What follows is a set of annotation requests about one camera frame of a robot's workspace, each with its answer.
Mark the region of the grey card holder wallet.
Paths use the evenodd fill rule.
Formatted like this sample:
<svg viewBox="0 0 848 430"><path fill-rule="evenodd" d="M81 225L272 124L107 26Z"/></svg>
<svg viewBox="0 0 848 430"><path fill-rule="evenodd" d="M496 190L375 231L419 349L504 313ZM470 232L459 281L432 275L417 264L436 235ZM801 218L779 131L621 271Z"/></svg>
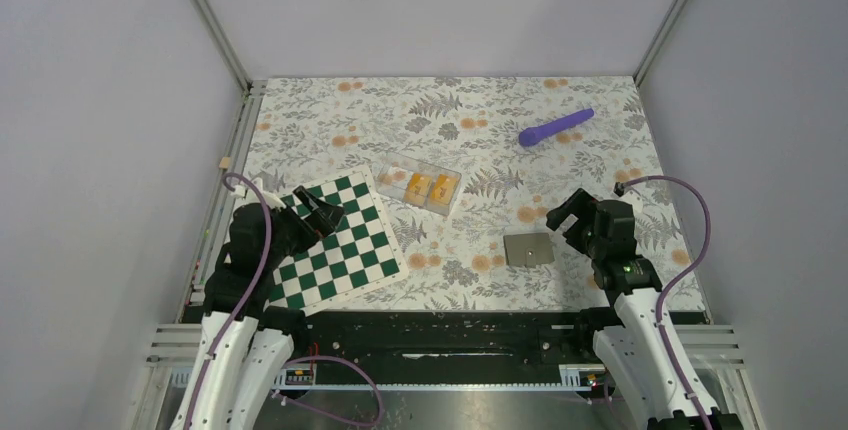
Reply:
<svg viewBox="0 0 848 430"><path fill-rule="evenodd" d="M555 261L554 249L547 233L505 235L503 243L508 266L534 268Z"/></svg>

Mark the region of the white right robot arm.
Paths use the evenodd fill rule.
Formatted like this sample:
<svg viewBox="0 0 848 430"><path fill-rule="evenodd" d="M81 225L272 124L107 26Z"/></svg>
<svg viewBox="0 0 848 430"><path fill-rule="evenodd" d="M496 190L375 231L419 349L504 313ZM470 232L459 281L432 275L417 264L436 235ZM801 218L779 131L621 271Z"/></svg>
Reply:
<svg viewBox="0 0 848 430"><path fill-rule="evenodd" d="M601 361L643 429L740 429L699 378L664 307L665 288L637 250L635 212L622 200L576 190L546 215L546 225L591 263L606 296L579 312L571 344L583 360Z"/></svg>

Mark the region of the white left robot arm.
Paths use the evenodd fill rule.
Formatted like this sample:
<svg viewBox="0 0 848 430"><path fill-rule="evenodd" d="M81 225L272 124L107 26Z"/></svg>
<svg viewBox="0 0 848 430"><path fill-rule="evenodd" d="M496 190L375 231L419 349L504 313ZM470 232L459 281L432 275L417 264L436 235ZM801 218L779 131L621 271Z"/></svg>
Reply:
<svg viewBox="0 0 848 430"><path fill-rule="evenodd" d="M251 429L288 361L309 351L302 310L273 310L273 270L338 228L344 210L304 187L293 206L254 185L236 186L235 208L204 289L200 343L174 429Z"/></svg>

